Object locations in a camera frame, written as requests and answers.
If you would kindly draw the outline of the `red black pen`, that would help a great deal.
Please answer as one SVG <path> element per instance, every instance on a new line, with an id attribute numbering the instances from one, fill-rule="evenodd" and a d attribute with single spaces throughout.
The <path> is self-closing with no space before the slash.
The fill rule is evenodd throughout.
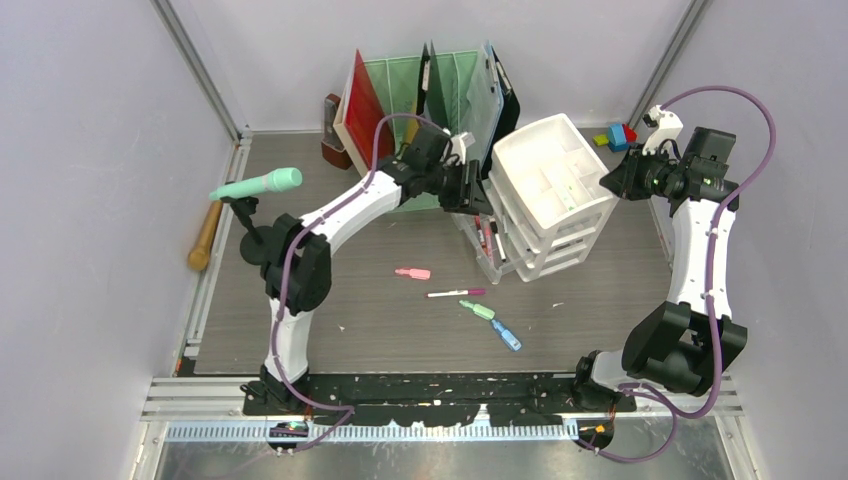
<path id="1" fill-rule="evenodd" d="M 476 233 L 477 233 L 477 237 L 478 237 L 482 252 L 483 252 L 484 255 L 488 255 L 489 254 L 488 244 L 487 244 L 487 241 L 486 241 L 486 238 L 485 238 L 485 233 L 484 233 L 484 229 L 483 229 L 483 226 L 482 226 L 482 223 L 481 223 L 481 218 L 478 215 L 475 215 L 473 217 L 473 221 L 474 221 L 475 230 L 476 230 Z"/>

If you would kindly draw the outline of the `clear plastic drawer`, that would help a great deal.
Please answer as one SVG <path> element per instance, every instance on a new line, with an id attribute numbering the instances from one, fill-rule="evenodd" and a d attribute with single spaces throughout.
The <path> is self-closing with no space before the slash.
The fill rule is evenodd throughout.
<path id="1" fill-rule="evenodd" d="M 506 232 L 496 216 L 452 214 L 451 217 L 470 242 L 478 266 L 492 285 L 498 285 L 504 276 L 515 271 Z"/>

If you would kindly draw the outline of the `white drawer organizer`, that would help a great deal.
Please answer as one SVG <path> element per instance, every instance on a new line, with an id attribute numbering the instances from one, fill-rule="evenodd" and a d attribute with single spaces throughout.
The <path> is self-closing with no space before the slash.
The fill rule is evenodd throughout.
<path id="1" fill-rule="evenodd" d="M 524 282 L 583 263 L 618 199 L 607 167 L 571 119 L 555 114 L 494 143 L 489 181 L 507 256 Z"/>

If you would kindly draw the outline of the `purple marker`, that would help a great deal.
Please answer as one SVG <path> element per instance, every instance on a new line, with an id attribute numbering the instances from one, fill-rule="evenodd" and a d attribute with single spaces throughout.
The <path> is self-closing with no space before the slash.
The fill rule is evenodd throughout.
<path id="1" fill-rule="evenodd" d="M 442 297 L 459 297 L 459 296 L 482 296 L 486 290 L 483 288 L 475 289 L 458 289 L 441 292 L 429 292 L 425 294 L 425 298 L 442 298 Z"/>

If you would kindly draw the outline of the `black clipboard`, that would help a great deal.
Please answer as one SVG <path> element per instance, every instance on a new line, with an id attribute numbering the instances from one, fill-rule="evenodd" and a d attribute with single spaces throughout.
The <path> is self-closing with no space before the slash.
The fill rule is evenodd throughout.
<path id="1" fill-rule="evenodd" d="M 513 82 L 510 80 L 503 62 L 497 52 L 492 50 L 495 71 L 501 87 L 502 109 L 494 131 L 493 139 L 486 159 L 482 166 L 482 178 L 487 179 L 493 166 L 494 145 L 505 136 L 512 133 L 517 126 L 521 112 L 520 102 L 516 96 Z"/>

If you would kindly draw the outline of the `yellow book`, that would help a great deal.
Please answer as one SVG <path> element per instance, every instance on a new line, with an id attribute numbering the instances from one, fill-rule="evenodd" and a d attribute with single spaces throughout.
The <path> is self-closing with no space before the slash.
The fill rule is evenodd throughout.
<path id="1" fill-rule="evenodd" d="M 403 145 L 410 145 L 413 142 L 414 137 L 419 130 L 419 127 L 420 122 L 416 115 L 412 115 L 406 120 L 406 126 L 402 140 Z"/>

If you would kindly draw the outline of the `black book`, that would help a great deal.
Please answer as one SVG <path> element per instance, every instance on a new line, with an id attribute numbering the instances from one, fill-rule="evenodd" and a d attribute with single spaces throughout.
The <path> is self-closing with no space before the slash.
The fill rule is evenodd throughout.
<path id="1" fill-rule="evenodd" d="M 441 128 L 449 128 L 446 96 L 433 43 L 424 43 L 419 61 L 415 113 Z"/>

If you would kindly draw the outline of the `pink pen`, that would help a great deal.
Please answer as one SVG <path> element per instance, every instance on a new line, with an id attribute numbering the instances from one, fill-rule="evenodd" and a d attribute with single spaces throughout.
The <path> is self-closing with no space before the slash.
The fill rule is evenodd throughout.
<path id="1" fill-rule="evenodd" d="M 499 250 L 495 241 L 495 236 L 491 229 L 491 224 L 488 221 L 484 221 L 482 225 L 488 258 L 492 262 L 492 265 L 494 267 L 498 267 L 501 265 L 502 261 L 500 259 Z"/>

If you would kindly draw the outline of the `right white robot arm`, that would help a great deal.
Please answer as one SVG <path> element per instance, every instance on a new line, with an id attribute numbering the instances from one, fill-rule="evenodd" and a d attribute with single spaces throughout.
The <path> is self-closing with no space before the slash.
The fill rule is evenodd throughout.
<path id="1" fill-rule="evenodd" d="M 747 344 L 726 294 L 729 233 L 739 201 L 725 180 L 735 135 L 698 127 L 684 152 L 673 140 L 645 153 L 636 145 L 599 183 L 622 200 L 669 203 L 674 259 L 667 299 L 637 324 L 622 349 L 578 362 L 571 397 L 584 410 L 611 408 L 623 387 L 661 386 L 700 397 Z"/>

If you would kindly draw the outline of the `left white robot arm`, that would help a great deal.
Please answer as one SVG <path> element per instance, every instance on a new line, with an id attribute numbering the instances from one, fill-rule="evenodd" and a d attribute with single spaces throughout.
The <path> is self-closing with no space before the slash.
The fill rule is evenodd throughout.
<path id="1" fill-rule="evenodd" d="M 332 286 L 332 260 L 340 247 L 378 217 L 422 194 L 448 213 L 490 215 L 480 161 L 471 155 L 472 133 L 418 129 L 401 155 L 373 162 L 373 171 L 324 207 L 272 226 L 261 276 L 271 308 L 269 349 L 259 378 L 280 412 L 298 412 L 307 398 L 299 379 L 308 370 L 307 344 L 315 310 Z"/>

